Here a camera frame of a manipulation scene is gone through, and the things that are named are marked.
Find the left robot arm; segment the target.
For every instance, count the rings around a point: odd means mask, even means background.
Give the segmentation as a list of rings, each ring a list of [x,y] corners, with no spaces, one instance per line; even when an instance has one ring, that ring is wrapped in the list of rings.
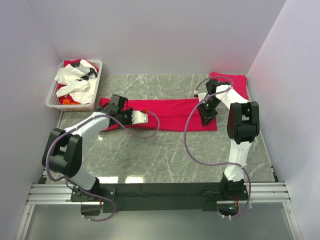
[[[42,165],[48,177],[57,182],[66,179],[82,189],[88,201],[101,194],[100,181],[82,165],[84,143],[113,125],[132,124],[133,109],[128,99],[113,94],[110,102],[99,107],[89,117],[66,129],[55,128],[48,137]]]

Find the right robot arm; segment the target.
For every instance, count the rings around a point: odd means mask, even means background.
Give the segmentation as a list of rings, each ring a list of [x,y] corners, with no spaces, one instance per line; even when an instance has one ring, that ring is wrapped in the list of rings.
[[[227,81],[208,78],[207,93],[197,93],[200,105],[197,110],[202,126],[207,126],[218,114],[216,107],[223,103],[229,110],[227,135],[230,138],[228,165],[220,181],[219,194],[226,200],[245,194],[245,173],[249,149],[259,135],[259,105],[242,97]]]

